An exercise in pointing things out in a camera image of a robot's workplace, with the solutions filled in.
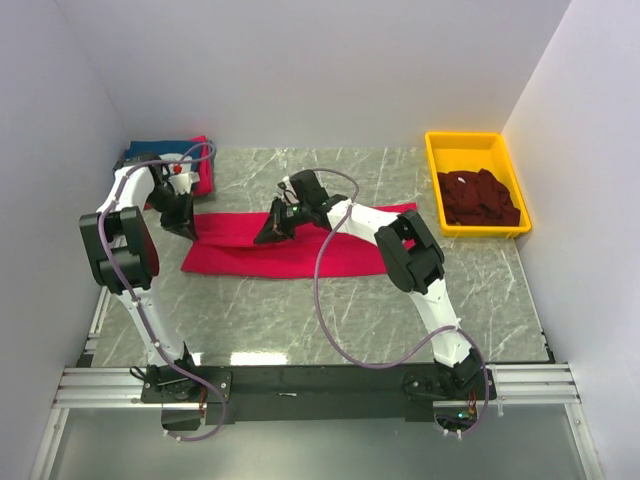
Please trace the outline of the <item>bright red t-shirt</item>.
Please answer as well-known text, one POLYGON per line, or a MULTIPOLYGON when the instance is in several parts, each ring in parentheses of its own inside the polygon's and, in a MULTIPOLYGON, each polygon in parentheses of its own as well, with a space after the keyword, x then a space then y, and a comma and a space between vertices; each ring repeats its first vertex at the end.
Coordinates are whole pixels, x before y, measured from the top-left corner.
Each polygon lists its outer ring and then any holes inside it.
MULTIPOLYGON (((295 238, 257 245, 254 238, 267 220, 266 213, 209 213, 195 216, 198 239, 181 270, 201 275, 302 279, 314 276, 316 256, 329 231, 312 224, 296 229, 295 238)), ((383 275, 386 269, 373 240, 346 233, 331 240, 321 262, 320 276, 383 275)))

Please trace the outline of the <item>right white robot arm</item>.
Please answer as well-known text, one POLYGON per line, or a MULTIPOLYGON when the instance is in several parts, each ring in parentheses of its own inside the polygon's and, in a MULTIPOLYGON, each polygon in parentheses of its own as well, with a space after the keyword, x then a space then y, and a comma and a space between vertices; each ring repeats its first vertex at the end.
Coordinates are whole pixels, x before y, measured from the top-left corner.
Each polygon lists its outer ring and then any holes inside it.
POLYGON ((313 294, 317 319, 332 347, 354 365, 372 370, 396 367, 430 343, 439 387, 444 395, 460 399, 483 379, 484 398, 490 384, 486 362, 479 347, 461 329, 460 318, 450 301, 444 271, 444 253, 420 214, 412 209, 389 213, 357 202, 359 185, 345 173, 329 168, 302 170, 278 184, 276 196, 254 243, 292 240, 296 229, 312 224, 328 232, 321 244, 313 271, 313 294), (357 360, 343 350, 330 333, 319 299, 323 256, 338 234, 365 241, 381 254, 391 283, 415 305, 427 336, 400 359, 372 364, 357 360))

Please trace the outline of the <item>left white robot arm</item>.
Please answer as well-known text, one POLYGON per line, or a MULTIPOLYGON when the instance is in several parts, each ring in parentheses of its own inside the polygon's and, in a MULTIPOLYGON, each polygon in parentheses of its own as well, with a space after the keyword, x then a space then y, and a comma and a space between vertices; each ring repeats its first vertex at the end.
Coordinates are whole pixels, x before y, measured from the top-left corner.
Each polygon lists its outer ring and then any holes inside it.
POLYGON ((92 275, 126 308, 143 340, 146 367, 129 373, 162 400, 194 401, 204 392, 191 354, 160 307, 153 280, 160 261, 145 223, 149 206, 167 232, 197 239, 190 159, 145 152, 116 164, 114 184, 99 209, 80 217, 79 229, 92 275))

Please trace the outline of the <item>folded red t-shirt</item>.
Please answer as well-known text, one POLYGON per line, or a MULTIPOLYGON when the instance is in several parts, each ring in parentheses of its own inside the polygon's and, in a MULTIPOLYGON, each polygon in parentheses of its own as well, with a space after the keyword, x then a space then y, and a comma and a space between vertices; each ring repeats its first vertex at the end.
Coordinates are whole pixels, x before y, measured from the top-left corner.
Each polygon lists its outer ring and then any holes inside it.
POLYGON ((152 142, 153 147, 159 147, 159 150, 155 150, 155 153, 158 153, 159 155, 182 155, 194 145, 201 145, 200 149, 193 149, 191 151, 191 155, 195 158, 209 156, 207 160, 191 165, 191 170, 199 174, 199 181, 194 183, 192 186, 192 194, 196 198, 209 195, 214 190, 213 161, 215 158, 216 149, 211 145, 207 146, 207 143, 211 144, 211 140, 206 136, 192 137, 189 140, 166 140, 152 142))

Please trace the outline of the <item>folded blue printed t-shirt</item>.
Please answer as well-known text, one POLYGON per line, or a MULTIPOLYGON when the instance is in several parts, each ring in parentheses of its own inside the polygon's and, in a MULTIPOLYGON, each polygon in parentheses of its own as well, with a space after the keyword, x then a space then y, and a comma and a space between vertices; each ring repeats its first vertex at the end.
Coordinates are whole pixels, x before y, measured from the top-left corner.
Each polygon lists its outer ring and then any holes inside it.
POLYGON ((165 154, 182 156, 198 144, 198 141, 192 140, 132 141, 129 147, 124 150, 123 158, 129 160, 147 153, 153 153, 158 156, 165 154))

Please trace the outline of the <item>black base bar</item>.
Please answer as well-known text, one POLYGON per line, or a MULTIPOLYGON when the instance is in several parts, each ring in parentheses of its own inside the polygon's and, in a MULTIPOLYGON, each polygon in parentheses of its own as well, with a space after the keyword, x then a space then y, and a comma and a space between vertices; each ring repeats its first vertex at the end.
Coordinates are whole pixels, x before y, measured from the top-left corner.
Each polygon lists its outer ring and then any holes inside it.
POLYGON ((186 407, 208 425, 252 421, 402 418, 431 422, 438 402, 494 400, 491 372, 477 372, 459 386, 434 363, 384 370, 355 365, 202 366, 202 386, 168 367, 142 377, 143 405, 186 407))

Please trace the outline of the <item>yellow plastic bin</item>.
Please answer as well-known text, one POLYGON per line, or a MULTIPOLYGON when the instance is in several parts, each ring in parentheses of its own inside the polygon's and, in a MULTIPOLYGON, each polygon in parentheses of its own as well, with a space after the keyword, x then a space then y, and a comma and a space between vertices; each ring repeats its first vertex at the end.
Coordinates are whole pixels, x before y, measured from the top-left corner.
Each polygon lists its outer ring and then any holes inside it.
POLYGON ((491 132, 427 132, 424 135, 426 161, 438 209, 440 231, 446 237, 516 238, 527 234, 532 223, 503 137, 491 132), (490 171, 509 191, 520 210, 518 226, 461 226, 446 221, 438 180, 439 173, 490 171))

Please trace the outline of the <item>dark maroon t-shirt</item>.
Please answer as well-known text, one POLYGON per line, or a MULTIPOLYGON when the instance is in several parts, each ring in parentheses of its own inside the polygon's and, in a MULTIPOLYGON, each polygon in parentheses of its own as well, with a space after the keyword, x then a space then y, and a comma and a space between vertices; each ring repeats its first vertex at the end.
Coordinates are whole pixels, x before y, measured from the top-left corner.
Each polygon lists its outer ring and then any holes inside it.
POLYGON ((486 169, 438 174, 446 223, 459 226, 517 227, 521 211, 505 185, 486 169))

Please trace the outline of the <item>aluminium rail frame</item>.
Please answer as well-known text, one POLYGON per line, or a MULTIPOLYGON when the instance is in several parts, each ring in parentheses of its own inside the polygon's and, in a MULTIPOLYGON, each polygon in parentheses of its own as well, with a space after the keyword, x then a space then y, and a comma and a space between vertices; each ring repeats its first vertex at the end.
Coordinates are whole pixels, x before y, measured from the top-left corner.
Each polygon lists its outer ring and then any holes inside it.
MULTIPOLYGON (((337 363, 321 334, 307 281, 171 281, 165 311, 189 348, 214 365, 233 362, 337 363)), ((464 286, 450 293, 462 326, 489 358, 498 398, 464 440, 435 424, 399 420, 247 422, 207 441, 161 433, 160 407, 143 406, 125 368, 67 368, 58 376, 45 433, 28 479, 604 479, 573 367, 539 360, 542 333, 528 290, 464 286)), ((325 282, 327 320, 351 355, 395 359, 422 339, 422 323, 399 292, 373 280, 325 282)), ((142 356, 133 327, 118 321, 102 289, 90 303, 85 352, 98 366, 129 366, 142 356)))

